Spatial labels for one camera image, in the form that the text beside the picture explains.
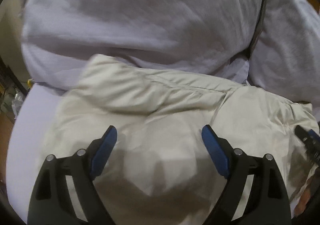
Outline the beige puffer jacket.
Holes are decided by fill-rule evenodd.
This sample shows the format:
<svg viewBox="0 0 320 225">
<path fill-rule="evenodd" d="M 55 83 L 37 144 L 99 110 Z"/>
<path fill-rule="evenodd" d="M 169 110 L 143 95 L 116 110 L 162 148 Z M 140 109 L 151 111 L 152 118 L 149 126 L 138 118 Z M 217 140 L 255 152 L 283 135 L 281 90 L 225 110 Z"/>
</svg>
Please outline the beige puffer jacket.
<svg viewBox="0 0 320 225">
<path fill-rule="evenodd" d="M 289 199 L 314 173 L 296 125 L 318 131 L 310 104 L 219 77 L 135 68 L 90 58 L 60 101 L 38 162 L 67 157 L 102 137 L 118 138 L 97 192 L 117 224 L 202 224 L 225 179 L 202 138 L 203 126 L 246 154 L 274 156 Z"/>
</svg>

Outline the lavender bed mattress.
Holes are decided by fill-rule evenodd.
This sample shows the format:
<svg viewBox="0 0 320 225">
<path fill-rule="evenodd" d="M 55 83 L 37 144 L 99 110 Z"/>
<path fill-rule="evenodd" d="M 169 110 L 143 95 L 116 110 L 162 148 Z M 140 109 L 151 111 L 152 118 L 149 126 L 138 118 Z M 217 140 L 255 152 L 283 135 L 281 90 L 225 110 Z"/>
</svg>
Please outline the lavender bed mattress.
<svg viewBox="0 0 320 225">
<path fill-rule="evenodd" d="M 30 195 L 37 178 L 36 161 L 47 129 L 65 92 L 35 84 L 16 118 L 7 153 L 5 182 L 9 203 L 27 222 Z"/>
</svg>

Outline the right lavender pillow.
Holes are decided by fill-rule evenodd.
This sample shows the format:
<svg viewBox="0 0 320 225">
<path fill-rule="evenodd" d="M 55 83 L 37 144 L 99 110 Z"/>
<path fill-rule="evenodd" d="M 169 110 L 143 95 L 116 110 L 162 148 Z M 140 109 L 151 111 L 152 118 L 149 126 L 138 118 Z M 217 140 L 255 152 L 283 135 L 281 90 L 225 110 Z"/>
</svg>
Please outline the right lavender pillow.
<svg viewBox="0 0 320 225">
<path fill-rule="evenodd" d="M 319 15 L 307 0 L 264 0 L 251 53 L 255 86 L 319 106 Z"/>
</svg>

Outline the lavender pillow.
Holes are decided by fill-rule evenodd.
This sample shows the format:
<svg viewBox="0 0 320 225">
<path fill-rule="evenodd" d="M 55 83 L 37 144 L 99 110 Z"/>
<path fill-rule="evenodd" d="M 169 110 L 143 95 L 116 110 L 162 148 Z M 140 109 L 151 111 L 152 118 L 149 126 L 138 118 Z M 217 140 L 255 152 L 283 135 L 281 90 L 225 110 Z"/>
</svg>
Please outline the lavender pillow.
<svg viewBox="0 0 320 225">
<path fill-rule="evenodd" d="M 22 0 L 31 77 L 67 90 L 90 57 L 246 79 L 262 0 Z"/>
<path fill-rule="evenodd" d="M 319 106 L 319 15 L 307 0 L 264 0 L 251 53 L 255 86 Z"/>
</svg>

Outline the cluttered bedside table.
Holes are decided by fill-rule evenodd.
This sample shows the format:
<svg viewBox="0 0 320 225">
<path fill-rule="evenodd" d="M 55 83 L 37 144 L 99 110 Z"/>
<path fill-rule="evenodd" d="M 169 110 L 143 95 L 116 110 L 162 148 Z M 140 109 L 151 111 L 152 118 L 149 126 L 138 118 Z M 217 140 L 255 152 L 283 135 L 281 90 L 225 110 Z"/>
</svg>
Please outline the cluttered bedside table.
<svg viewBox="0 0 320 225">
<path fill-rule="evenodd" d="M 18 80 L 12 69 L 1 59 L 1 113 L 14 123 L 30 87 Z"/>
</svg>

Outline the left lavender pillow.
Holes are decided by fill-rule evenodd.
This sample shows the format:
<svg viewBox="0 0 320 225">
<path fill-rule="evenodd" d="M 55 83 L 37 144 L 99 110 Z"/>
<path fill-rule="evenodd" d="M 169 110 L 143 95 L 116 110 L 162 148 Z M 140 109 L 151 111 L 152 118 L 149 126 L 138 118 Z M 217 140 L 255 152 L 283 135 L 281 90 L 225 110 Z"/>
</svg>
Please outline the left lavender pillow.
<svg viewBox="0 0 320 225">
<path fill-rule="evenodd" d="M 22 0 L 31 77 L 67 90 L 90 57 L 246 79 L 262 0 Z"/>
</svg>

